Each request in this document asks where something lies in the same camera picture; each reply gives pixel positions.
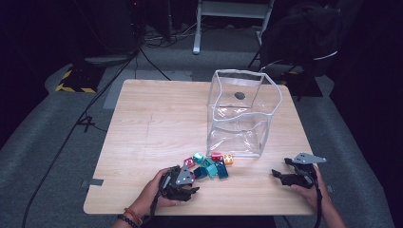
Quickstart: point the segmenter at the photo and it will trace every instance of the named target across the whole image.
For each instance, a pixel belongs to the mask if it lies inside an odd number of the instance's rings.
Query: pink dice
[[[193,167],[193,166],[196,165],[196,163],[195,163],[195,161],[193,160],[192,157],[183,160],[183,163],[184,163],[185,165],[187,165],[187,167],[189,167],[189,168],[191,168],[191,167]]]

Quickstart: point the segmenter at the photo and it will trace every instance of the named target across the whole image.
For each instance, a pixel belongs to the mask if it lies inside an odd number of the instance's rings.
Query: person's right hand
[[[329,193],[326,188],[326,183],[324,182],[319,169],[316,166],[314,166],[314,168],[317,171],[317,182],[323,197],[322,203],[331,202],[329,198]],[[293,184],[290,187],[291,189],[302,195],[308,201],[308,203],[315,209],[315,211],[317,211],[317,190],[314,186],[312,186],[310,189],[307,189],[299,185]]]

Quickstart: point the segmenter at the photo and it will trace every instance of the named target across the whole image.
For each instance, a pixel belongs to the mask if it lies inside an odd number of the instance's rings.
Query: wooden table
[[[125,81],[93,177],[104,183],[89,187],[88,214],[122,213],[160,169],[182,166],[195,152],[205,154],[209,88],[202,82]],[[262,156],[235,158],[227,166],[228,179],[196,180],[194,186],[201,189],[190,201],[156,215],[314,213],[305,199],[271,175],[271,169],[294,173],[284,158],[312,154],[290,93],[283,85],[280,90],[283,102]]]

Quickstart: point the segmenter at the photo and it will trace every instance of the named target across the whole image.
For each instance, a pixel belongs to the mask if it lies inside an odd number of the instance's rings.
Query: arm
[[[155,195],[157,195],[158,192],[158,187],[160,183],[160,179],[165,174],[168,172],[168,168],[160,170],[157,175],[154,177],[153,180],[151,180],[143,189],[142,193],[140,196],[134,200],[134,202],[128,207],[134,215],[138,218],[142,218],[143,216],[147,216],[150,213],[150,206],[152,201],[154,200]],[[157,208],[159,207],[169,207],[169,206],[175,206],[180,204],[180,201],[177,200],[170,200],[170,199],[165,199],[163,197],[158,198],[158,203],[157,203]],[[132,220],[134,223],[137,225],[140,225],[136,219],[128,212],[124,212],[124,216],[127,217],[128,219]],[[113,224],[112,228],[130,228],[131,226],[121,220],[117,219],[115,224]]]
[[[320,192],[322,193],[322,217],[325,221],[327,228],[343,228],[347,227],[343,218],[338,213],[337,209],[330,200],[326,184],[320,174],[319,170],[314,166],[317,171],[317,181],[319,184]],[[306,189],[298,185],[291,185],[291,188],[302,195],[308,203],[317,211],[317,191],[313,186],[311,189]]]

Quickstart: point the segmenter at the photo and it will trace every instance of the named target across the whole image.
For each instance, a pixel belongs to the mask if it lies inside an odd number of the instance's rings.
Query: person's left hand
[[[150,206],[155,196],[157,195],[160,185],[161,177],[169,171],[169,168],[160,170],[157,175],[151,180],[143,189],[140,196],[130,205],[130,209],[136,212],[140,218],[150,214]],[[179,205],[181,202],[178,200],[166,199],[163,197],[158,198],[157,208],[170,207]]]

